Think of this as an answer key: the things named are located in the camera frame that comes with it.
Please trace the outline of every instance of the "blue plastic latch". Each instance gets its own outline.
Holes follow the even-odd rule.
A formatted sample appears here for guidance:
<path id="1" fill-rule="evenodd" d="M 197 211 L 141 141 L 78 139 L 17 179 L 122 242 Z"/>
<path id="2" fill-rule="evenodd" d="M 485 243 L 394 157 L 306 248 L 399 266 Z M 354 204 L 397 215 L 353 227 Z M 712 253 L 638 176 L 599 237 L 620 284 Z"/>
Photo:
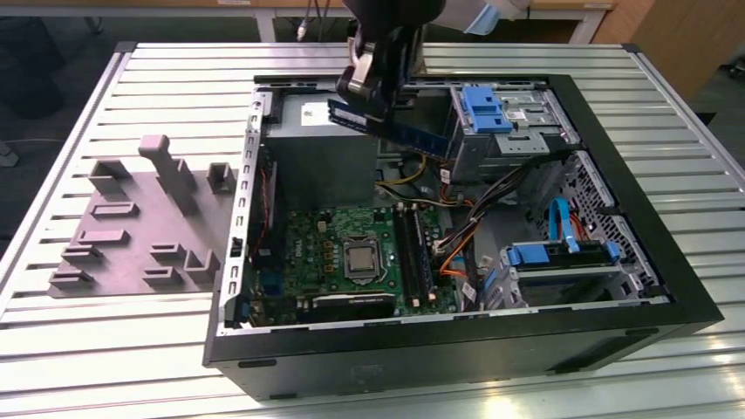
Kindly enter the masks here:
<path id="1" fill-rule="evenodd" d="M 610 256 L 610 260 L 612 262 L 618 262 L 620 259 L 620 250 L 618 249 L 618 245 L 611 240 L 604 242 L 604 250 L 607 251 L 607 256 Z"/>
<path id="2" fill-rule="evenodd" d="M 517 253 L 517 249 L 510 247 L 507 249 L 507 259 L 510 260 L 510 265 L 517 266 L 522 263 L 522 259 L 519 259 L 519 254 Z"/>
<path id="3" fill-rule="evenodd" d="M 491 282 L 495 278 L 497 278 L 497 270 L 491 269 L 491 271 L 489 272 L 489 276 L 486 277 L 486 280 L 483 281 L 483 290 L 489 289 L 489 287 L 491 286 Z"/>
<path id="4" fill-rule="evenodd" d="M 490 87 L 466 86 L 461 89 L 463 110 L 473 120 L 477 134 L 507 134 L 511 122 L 501 112 L 501 100 Z"/>
<path id="5" fill-rule="evenodd" d="M 523 264 L 546 264 L 547 252 L 542 244 L 521 244 L 514 246 Z"/>
<path id="6" fill-rule="evenodd" d="M 558 240 L 558 227 L 560 227 L 560 236 L 568 247 L 568 253 L 579 251 L 568 216 L 568 202 L 560 197 L 554 198 L 547 207 L 547 240 Z"/>

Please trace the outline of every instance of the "yellow wire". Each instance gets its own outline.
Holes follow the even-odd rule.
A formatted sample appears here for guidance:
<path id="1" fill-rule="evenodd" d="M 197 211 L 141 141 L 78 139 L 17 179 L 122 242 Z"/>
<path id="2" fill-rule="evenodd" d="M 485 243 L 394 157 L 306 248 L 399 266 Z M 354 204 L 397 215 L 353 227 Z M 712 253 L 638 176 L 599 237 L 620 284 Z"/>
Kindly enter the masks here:
<path id="1" fill-rule="evenodd" d="M 402 185 L 403 183 L 407 183 L 410 181 L 413 181 L 414 179 L 417 179 L 421 174 L 423 173 L 425 168 L 427 167 L 427 158 L 426 156 L 421 155 L 421 164 L 417 170 L 417 173 L 414 173 L 411 176 L 405 177 L 402 179 L 395 179 L 394 181 L 385 181 L 385 182 L 375 182 L 375 185 Z"/>

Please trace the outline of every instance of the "floor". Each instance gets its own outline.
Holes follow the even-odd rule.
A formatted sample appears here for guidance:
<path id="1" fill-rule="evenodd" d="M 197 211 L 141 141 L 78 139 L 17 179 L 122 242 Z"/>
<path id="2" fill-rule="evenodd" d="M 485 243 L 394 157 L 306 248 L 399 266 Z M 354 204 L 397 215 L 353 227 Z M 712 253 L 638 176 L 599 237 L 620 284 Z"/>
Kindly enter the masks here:
<path id="1" fill-rule="evenodd" d="M 21 160 L 13 168 L 0 168 L 0 256 L 22 220 L 43 177 L 67 138 L 79 110 L 95 85 L 111 50 L 118 41 L 139 42 L 257 42 L 258 31 L 253 20 L 223 19 L 130 19 L 107 18 L 103 32 L 93 36 L 81 18 L 45 19 L 62 56 L 67 63 L 54 74 L 65 97 L 65 106 L 47 118 L 21 120 L 0 106 L 0 141 L 10 141 Z M 293 41 L 293 23 L 278 19 L 277 39 Z M 307 28 L 307 39 L 315 39 L 317 26 Z M 327 41 L 345 39 L 343 19 L 326 27 Z M 455 31 L 437 28 L 427 32 L 433 42 L 475 39 Z M 728 79 L 726 72 L 714 74 L 711 81 L 691 102 L 695 112 L 716 112 L 708 128 L 745 165 L 745 79 Z"/>

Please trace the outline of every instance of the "aluminum table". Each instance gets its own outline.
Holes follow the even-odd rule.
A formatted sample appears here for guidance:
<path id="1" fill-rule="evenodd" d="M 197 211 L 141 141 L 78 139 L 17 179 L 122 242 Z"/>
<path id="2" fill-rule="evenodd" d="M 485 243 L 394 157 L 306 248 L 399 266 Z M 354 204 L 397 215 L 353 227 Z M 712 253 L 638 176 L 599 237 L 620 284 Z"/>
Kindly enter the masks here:
<path id="1" fill-rule="evenodd" d="M 616 45 L 425 47 L 430 73 L 567 73 L 648 194 L 723 322 L 591 373 L 257 403 L 201 367 L 209 294 L 51 299 L 97 158 L 142 134 L 199 170 L 237 167 L 257 74 L 335 74 L 342 45 L 139 44 L 107 64 L 0 262 L 0 416 L 742 417 L 745 176 L 640 54 Z"/>

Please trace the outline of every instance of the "orange wire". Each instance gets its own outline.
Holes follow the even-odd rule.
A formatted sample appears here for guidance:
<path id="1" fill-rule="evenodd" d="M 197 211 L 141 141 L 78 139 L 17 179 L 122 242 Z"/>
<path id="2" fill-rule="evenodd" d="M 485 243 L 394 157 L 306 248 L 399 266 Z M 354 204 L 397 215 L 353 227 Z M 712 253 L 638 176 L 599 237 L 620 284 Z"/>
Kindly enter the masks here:
<path id="1" fill-rule="evenodd" d="M 446 191 L 446 183 L 442 183 L 442 188 L 439 188 L 439 202 L 442 202 L 442 203 L 457 203 L 457 201 L 451 201 L 451 200 L 446 199 L 445 191 Z M 473 207 L 473 201 L 470 199 L 463 199 L 463 203 L 469 207 Z"/>
<path id="2" fill-rule="evenodd" d="M 461 249 L 465 247 L 465 244 L 471 239 L 473 234 L 475 234 L 475 229 L 473 229 L 473 231 L 470 233 L 467 233 L 467 236 L 463 237 L 463 240 L 457 245 L 455 249 L 453 250 L 453 253 L 450 253 L 450 256 L 446 257 L 446 260 L 442 263 L 442 266 L 439 266 L 439 275 L 445 275 L 446 266 L 450 264 L 450 262 L 455 258 L 457 252 L 461 251 Z"/>
<path id="3" fill-rule="evenodd" d="M 441 274 L 442 275 L 451 275 L 454 277 L 467 278 L 467 275 L 465 275 L 465 272 L 462 272 L 462 271 L 442 271 Z"/>
<path id="4" fill-rule="evenodd" d="M 582 226 L 582 222 L 579 221 L 579 217 L 575 214 L 571 214 L 571 221 L 574 221 L 574 227 L 576 228 L 576 235 L 579 237 L 583 237 L 583 239 L 588 240 L 588 235 L 586 234 L 586 231 L 583 230 L 583 226 Z"/>

